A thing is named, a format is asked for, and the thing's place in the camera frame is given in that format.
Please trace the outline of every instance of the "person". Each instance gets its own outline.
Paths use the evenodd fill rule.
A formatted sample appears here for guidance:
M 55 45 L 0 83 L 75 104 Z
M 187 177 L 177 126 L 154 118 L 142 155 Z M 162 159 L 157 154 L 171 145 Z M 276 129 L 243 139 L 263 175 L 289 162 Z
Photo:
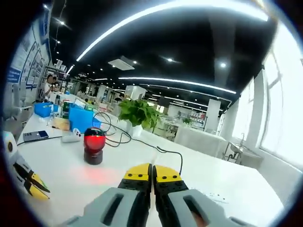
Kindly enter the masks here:
M 115 98 L 115 101 L 121 102 L 124 99 L 124 94 L 120 94 L 119 97 Z
M 47 80 L 44 85 L 44 95 L 45 95 L 45 100 L 49 100 L 51 97 L 51 93 L 53 90 L 53 83 L 56 81 L 56 77 L 53 77 L 52 74 L 48 74 Z

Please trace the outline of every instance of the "black ceiling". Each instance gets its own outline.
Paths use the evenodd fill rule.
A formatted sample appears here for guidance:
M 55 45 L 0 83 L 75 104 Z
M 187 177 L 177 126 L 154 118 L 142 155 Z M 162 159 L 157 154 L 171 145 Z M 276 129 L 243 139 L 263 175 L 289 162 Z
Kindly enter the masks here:
M 71 76 L 86 73 L 93 79 L 112 79 L 98 83 L 108 83 L 116 89 L 141 84 L 147 88 L 148 97 L 161 92 L 164 96 L 179 96 L 178 99 L 203 105 L 207 105 L 212 96 L 232 102 L 239 98 L 249 80 L 260 71 L 276 29 L 271 19 L 265 22 L 224 9 L 176 8 L 147 15 L 123 26 L 76 62 L 86 47 L 112 26 L 164 1 L 73 0 L 67 1 L 63 8 L 64 2 L 56 0 L 53 6 L 50 46 L 54 63 L 60 59 L 68 68 L 75 65 Z M 59 25 L 56 20 L 62 9 L 60 20 L 66 26 Z M 137 61 L 135 69 L 121 71 L 108 64 L 121 56 Z M 220 67 L 221 62 L 226 63 L 226 68 Z M 118 77 L 186 80 L 222 87 L 237 94 L 188 84 L 120 80 Z M 230 101 L 221 101 L 221 108 L 226 109 Z

